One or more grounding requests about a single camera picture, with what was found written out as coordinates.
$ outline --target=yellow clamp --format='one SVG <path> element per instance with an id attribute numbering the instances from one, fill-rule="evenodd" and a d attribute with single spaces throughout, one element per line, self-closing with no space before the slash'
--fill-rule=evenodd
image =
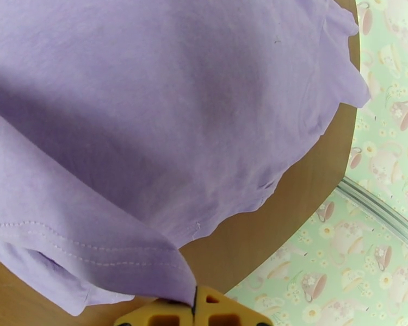
<path id="1" fill-rule="evenodd" d="M 204 286 L 195 304 L 158 299 L 119 318 L 114 326 L 273 326 L 269 318 Z"/>

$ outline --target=lavender fabric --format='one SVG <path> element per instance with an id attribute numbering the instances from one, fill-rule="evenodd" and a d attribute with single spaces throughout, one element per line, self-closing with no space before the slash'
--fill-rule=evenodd
<path id="1" fill-rule="evenodd" d="M 368 100 L 356 33 L 333 0 L 0 0 L 0 261 L 73 315 L 192 304 L 178 248 Z"/>

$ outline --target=patterned background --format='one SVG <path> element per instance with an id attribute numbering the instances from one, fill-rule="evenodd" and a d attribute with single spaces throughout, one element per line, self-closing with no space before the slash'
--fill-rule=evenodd
<path id="1" fill-rule="evenodd" d="M 408 0 L 357 0 L 361 74 L 347 176 L 408 219 Z M 277 326 L 408 326 L 408 246 L 337 192 L 228 296 Z"/>

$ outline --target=stitching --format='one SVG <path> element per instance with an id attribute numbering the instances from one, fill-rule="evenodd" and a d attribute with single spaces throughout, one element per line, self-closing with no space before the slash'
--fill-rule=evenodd
<path id="1" fill-rule="evenodd" d="M 20 222 L 20 223 L 0 223 L 0 227 L 21 227 L 24 225 L 38 225 L 41 226 L 45 229 L 47 229 L 49 232 L 51 232 L 52 234 L 54 234 L 55 236 L 69 241 L 71 243 L 73 243 L 74 245 L 78 245 L 80 247 L 83 248 L 88 248 L 88 249 L 93 249 L 93 250 L 99 250 L 102 252 L 127 252 L 130 250 L 155 250 L 158 252 L 170 252 L 172 251 L 171 249 L 161 249 L 161 248 L 154 248 L 154 247 L 127 247 L 127 248 L 106 248 L 106 247 L 97 247 L 97 246 L 93 246 L 91 244 L 86 244 L 86 243 L 81 243 L 78 241 L 75 241 L 73 239 L 67 238 L 61 234 L 59 234 L 58 232 L 56 232 L 55 230 L 53 230 L 51 227 L 37 222 L 37 221 L 24 221 L 24 222 Z M 38 232 L 38 231 L 27 231 L 27 234 L 38 234 L 41 235 L 42 237 L 47 237 L 44 233 L 42 232 Z"/>
<path id="2" fill-rule="evenodd" d="M 0 233 L 0 237 L 18 237 L 19 235 L 13 235 L 13 234 L 2 234 Z M 182 271 L 186 271 L 186 269 L 184 269 L 183 267 L 174 265 L 174 264 L 170 264 L 170 263 L 141 263 L 141 262 L 130 262 L 130 261 L 124 261 L 124 262 L 111 262 L 111 263 L 101 263 L 101 262 L 96 262 L 90 259 L 84 259 L 80 256 L 74 255 L 72 253 L 67 252 L 66 250 L 64 250 L 63 248 L 59 247 L 58 245 L 56 245 L 55 243 L 51 242 L 45 235 L 43 236 L 43 238 L 45 239 L 45 241 L 47 241 L 49 244 L 51 244 L 54 248 L 58 249 L 59 251 L 61 251 L 62 253 L 64 253 L 67 256 L 70 256 L 72 258 L 75 258 L 79 261 L 88 263 L 88 264 L 92 264 L 92 265 L 96 265 L 96 266 L 103 266 L 103 267 L 108 267 L 108 266 L 118 266 L 118 265 L 135 265 L 135 266 L 170 266 L 173 268 L 176 268 L 178 270 L 182 270 Z"/>

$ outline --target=wooden table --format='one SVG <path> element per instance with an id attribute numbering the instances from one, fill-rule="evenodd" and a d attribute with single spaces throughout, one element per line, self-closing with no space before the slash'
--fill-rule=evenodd
<path id="1" fill-rule="evenodd" d="M 356 13 L 355 0 L 336 0 Z M 359 68 L 358 36 L 350 39 L 352 62 Z M 341 105 L 320 141 L 292 166 L 274 195 L 251 214 L 227 219 L 207 238 L 181 249 L 198 282 L 225 292 L 276 251 L 314 213 L 343 178 L 356 110 Z M 0 326 L 112 326 L 119 316 L 147 299 L 87 308 L 66 314 L 0 264 Z"/>

